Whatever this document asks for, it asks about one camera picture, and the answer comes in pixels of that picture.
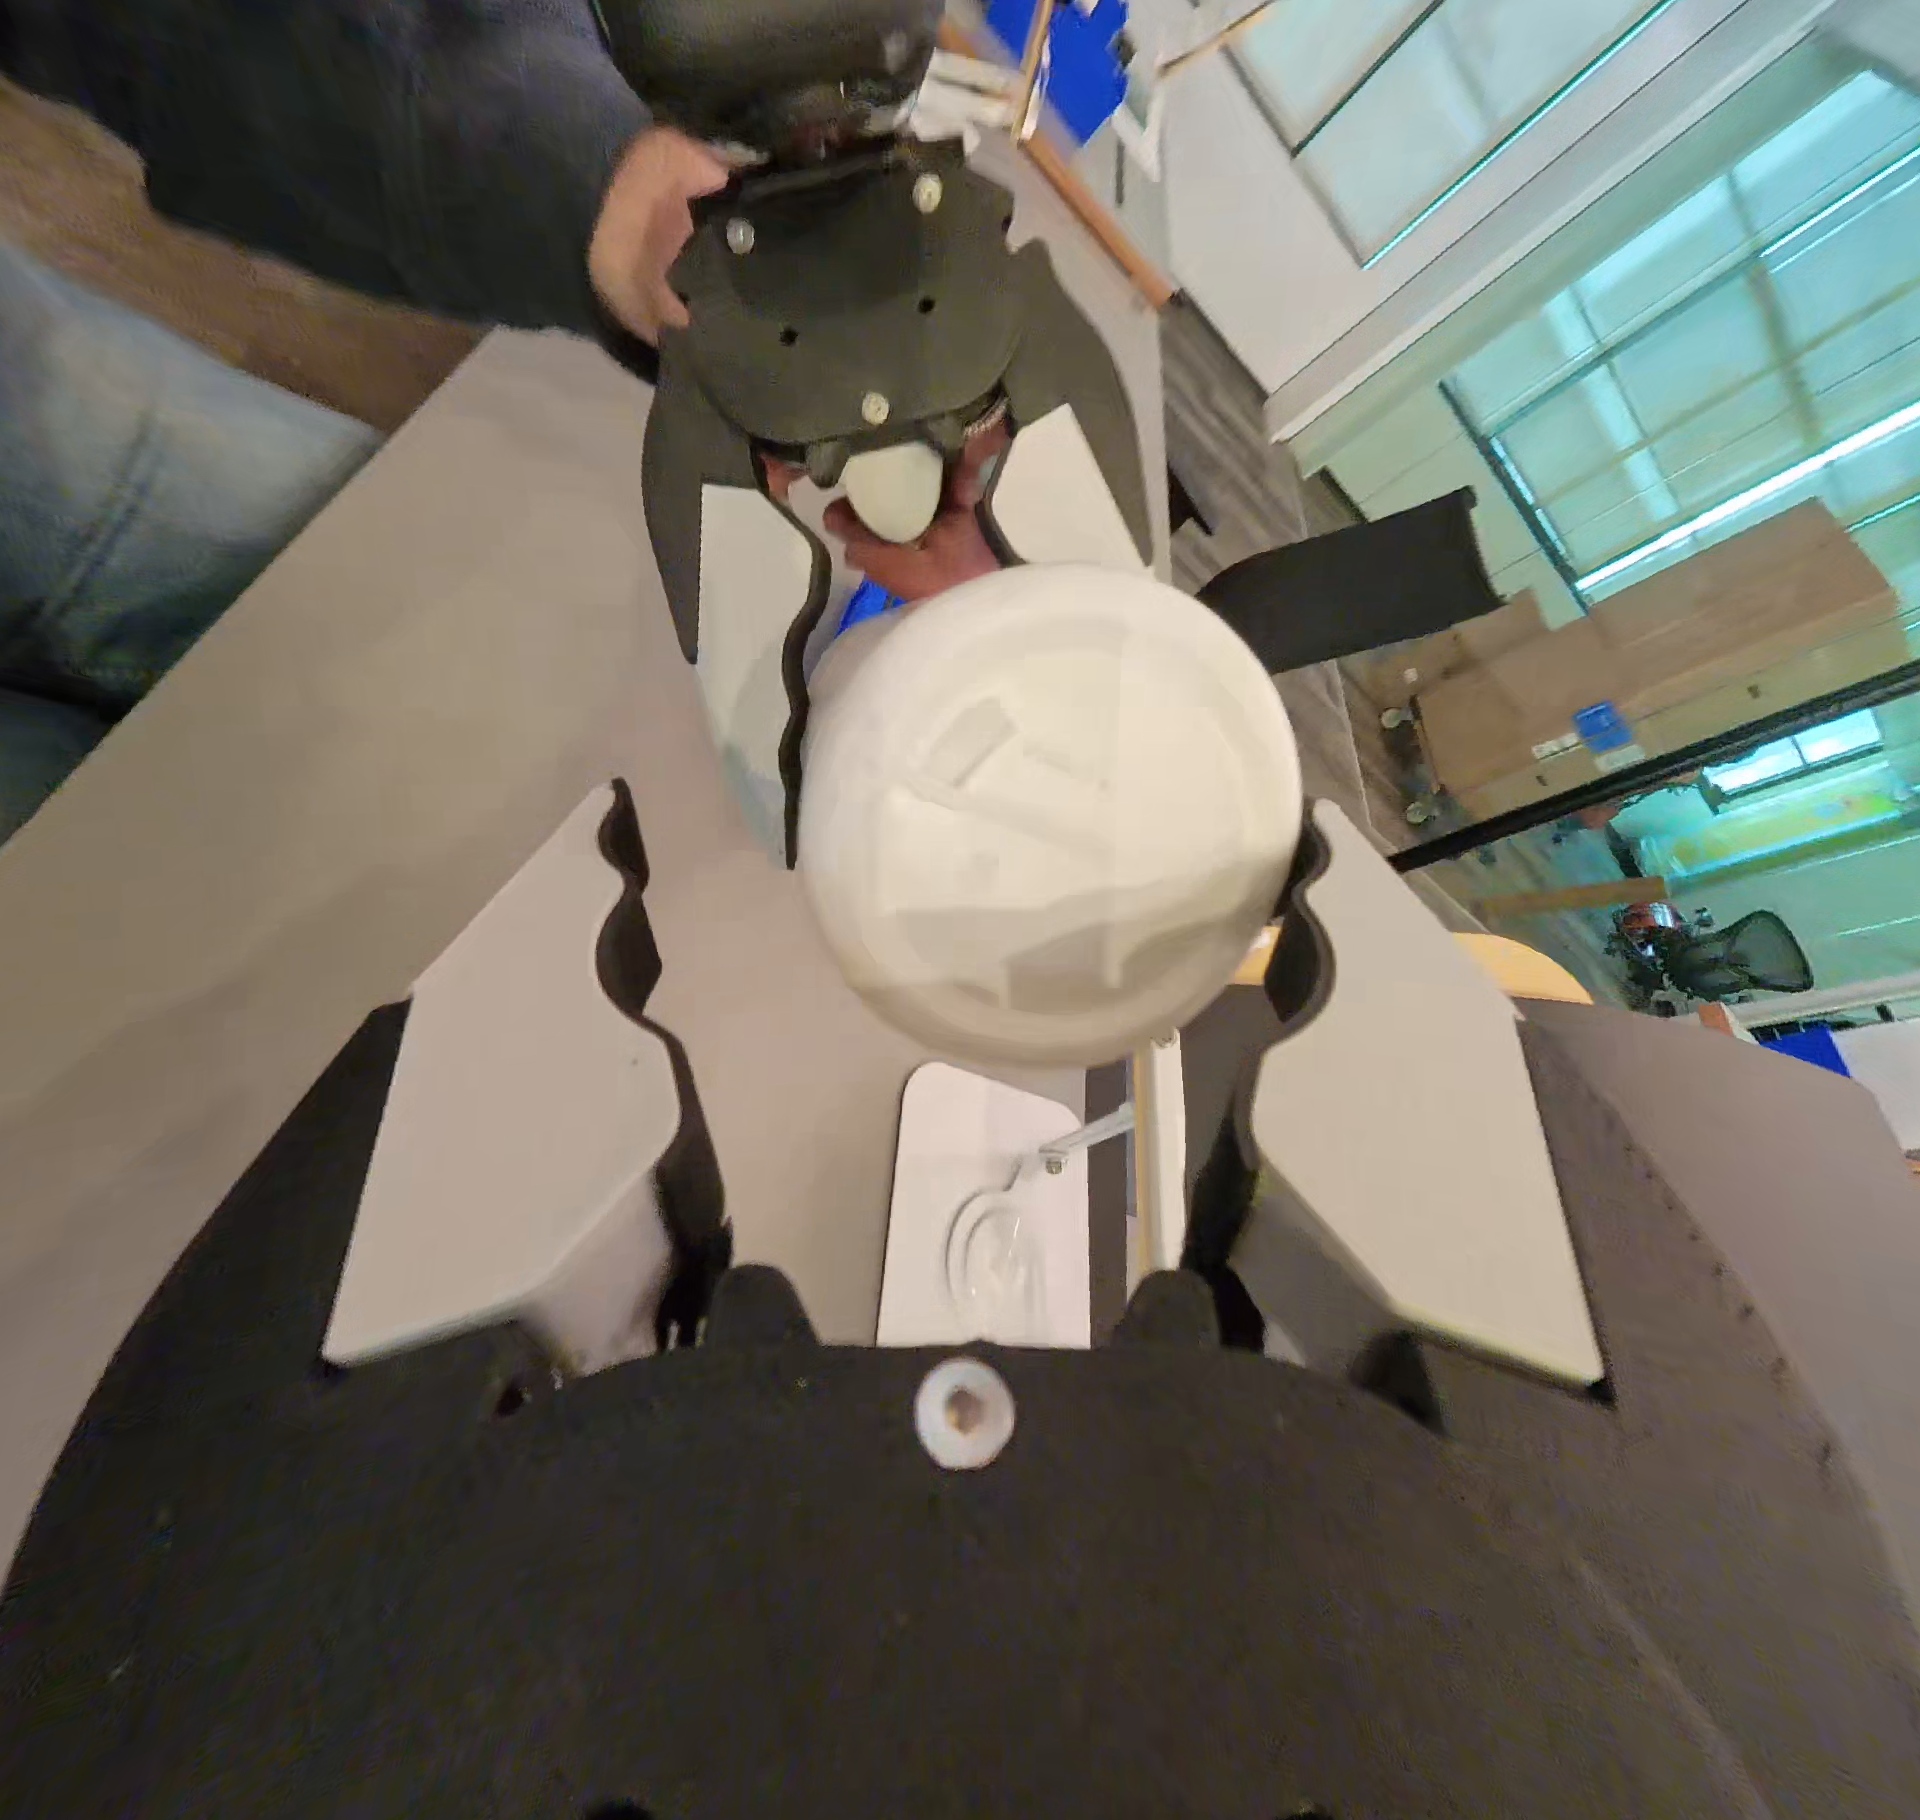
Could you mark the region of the black office chair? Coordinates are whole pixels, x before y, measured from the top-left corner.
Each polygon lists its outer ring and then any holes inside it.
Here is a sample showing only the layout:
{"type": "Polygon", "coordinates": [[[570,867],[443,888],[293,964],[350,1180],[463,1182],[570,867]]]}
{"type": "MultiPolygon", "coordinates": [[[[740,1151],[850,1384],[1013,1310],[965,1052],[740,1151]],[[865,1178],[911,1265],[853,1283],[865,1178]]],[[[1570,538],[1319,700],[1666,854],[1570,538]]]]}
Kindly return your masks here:
{"type": "Polygon", "coordinates": [[[1667,900],[1644,902],[1617,912],[1606,948],[1620,962],[1628,1004],[1654,1016],[1812,987],[1804,949],[1773,912],[1718,924],[1705,912],[1687,917],[1667,900]]]}

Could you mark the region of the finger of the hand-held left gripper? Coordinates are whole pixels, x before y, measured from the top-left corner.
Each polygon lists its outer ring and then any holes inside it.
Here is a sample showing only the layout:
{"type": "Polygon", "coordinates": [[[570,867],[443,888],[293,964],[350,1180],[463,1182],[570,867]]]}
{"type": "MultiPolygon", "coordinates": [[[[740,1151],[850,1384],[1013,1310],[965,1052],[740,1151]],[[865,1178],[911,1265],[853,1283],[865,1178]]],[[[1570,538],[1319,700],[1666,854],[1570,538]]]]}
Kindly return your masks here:
{"type": "Polygon", "coordinates": [[[985,488],[985,530],[1008,566],[1091,566],[1151,572],[1072,407],[1023,426],[985,488]]]}
{"type": "Polygon", "coordinates": [[[828,593],[825,545],[781,503],[701,486],[693,675],[721,773],[778,867],[793,861],[805,654],[828,593]]]}

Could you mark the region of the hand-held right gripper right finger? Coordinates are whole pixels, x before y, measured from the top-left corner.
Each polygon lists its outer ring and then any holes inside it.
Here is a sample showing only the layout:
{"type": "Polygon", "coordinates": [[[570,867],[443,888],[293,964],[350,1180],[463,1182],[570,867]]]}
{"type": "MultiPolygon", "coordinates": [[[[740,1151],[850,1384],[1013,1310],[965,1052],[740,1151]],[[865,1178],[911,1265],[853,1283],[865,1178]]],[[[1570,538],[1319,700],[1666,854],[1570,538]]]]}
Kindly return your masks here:
{"type": "Polygon", "coordinates": [[[1228,1090],[1179,1251],[1228,1341],[1374,1390],[1423,1350],[1602,1387],[1515,1001],[1330,800],[1277,917],[1273,1035],[1228,1090]]]}

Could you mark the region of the person's left forearm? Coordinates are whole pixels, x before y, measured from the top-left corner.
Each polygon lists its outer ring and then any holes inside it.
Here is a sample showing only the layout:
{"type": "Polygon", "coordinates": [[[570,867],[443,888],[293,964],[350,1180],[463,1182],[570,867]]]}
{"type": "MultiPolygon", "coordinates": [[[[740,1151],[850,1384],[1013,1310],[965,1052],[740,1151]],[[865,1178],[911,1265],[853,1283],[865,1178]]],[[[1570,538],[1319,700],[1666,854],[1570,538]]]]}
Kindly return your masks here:
{"type": "Polygon", "coordinates": [[[446,319],[610,326],[588,238],[651,120],[586,0],[1,0],[1,66],[174,221],[446,319]]]}

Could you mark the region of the brown cardboard box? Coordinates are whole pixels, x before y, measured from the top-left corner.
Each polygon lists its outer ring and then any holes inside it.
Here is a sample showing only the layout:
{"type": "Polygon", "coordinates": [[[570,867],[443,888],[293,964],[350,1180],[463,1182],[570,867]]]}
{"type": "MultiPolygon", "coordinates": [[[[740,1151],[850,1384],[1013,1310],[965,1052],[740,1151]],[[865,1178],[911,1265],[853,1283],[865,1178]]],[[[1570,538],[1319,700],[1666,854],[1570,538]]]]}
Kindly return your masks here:
{"type": "Polygon", "coordinates": [[[1400,654],[1386,698],[1437,796],[1485,822],[1904,660],[1895,584],[1806,498],[1559,626],[1521,593],[1400,654]]]}

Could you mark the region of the long wooden table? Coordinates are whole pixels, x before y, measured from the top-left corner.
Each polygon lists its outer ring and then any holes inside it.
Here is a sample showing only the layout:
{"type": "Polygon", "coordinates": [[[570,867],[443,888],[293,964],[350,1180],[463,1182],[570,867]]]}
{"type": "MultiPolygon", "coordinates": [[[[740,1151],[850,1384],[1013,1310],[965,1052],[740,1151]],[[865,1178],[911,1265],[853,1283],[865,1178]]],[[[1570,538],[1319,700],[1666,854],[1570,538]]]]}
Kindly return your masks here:
{"type": "Polygon", "coordinates": [[[1139,248],[1128,225],[1091,192],[1085,178],[1072,167],[1068,153],[1059,145],[1054,136],[1055,124],[1043,108],[1043,72],[1049,55],[1054,7],[1055,0],[1037,0],[1021,48],[1013,87],[1013,143],[1054,194],[1064,201],[1068,214],[1096,243],[1098,252],[1128,278],[1143,305],[1153,313],[1163,313],[1178,298],[1178,284],[1139,248]]]}

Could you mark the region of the person's left hand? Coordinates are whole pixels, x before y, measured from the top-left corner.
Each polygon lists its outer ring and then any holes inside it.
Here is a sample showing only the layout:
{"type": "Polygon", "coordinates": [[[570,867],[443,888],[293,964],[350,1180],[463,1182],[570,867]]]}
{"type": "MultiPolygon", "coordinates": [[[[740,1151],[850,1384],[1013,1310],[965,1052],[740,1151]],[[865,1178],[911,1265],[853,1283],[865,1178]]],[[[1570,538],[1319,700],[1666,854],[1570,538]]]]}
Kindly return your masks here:
{"type": "Polygon", "coordinates": [[[646,345],[688,322],[672,284],[693,205],[730,180],[725,158],[672,127],[639,133],[614,167],[588,236],[588,282],[606,314],[646,345]]]}

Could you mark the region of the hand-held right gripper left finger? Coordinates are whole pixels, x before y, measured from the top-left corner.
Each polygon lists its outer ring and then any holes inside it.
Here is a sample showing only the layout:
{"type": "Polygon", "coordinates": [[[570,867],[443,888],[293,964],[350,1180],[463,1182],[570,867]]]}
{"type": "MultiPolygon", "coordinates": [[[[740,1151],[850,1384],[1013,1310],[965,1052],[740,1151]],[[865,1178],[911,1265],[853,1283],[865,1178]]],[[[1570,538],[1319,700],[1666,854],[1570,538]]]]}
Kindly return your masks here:
{"type": "Polygon", "coordinates": [[[730,1230],[625,780],[594,786],[414,982],[322,1358],[521,1326],[566,1376],[697,1324],[730,1230]]]}

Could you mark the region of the black pillar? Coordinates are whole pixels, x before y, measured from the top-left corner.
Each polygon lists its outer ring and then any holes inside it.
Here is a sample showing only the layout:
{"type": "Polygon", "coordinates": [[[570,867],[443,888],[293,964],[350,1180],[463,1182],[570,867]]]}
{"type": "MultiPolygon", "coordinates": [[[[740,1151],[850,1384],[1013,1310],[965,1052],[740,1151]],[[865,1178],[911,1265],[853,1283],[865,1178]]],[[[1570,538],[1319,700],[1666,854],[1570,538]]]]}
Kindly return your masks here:
{"type": "Polygon", "coordinates": [[[1270,675],[1400,648],[1500,605],[1475,488],[1241,560],[1199,586],[1270,675]]]}

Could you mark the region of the white bottle with black cap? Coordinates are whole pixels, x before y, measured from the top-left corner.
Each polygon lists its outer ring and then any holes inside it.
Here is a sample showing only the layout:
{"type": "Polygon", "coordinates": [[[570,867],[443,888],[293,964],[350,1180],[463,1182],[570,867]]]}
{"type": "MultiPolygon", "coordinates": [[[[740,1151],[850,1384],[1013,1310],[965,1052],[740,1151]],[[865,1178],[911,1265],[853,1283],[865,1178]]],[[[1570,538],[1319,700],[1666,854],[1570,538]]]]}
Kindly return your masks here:
{"type": "Polygon", "coordinates": [[[795,874],[930,1057],[1121,1061],[1197,1016],[1306,823],[1252,650],[1151,574],[1008,566],[844,630],[806,686],[795,874]]]}

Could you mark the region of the person's dark clothing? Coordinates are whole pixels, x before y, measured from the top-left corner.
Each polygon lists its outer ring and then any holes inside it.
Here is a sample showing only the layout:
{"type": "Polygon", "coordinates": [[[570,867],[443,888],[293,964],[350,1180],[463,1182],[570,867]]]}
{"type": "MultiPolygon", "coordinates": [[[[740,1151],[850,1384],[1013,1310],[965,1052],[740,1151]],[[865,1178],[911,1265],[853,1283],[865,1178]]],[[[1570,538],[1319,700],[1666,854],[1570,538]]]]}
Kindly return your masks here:
{"type": "Polygon", "coordinates": [[[1,835],[381,435],[1,248],[1,835]]]}

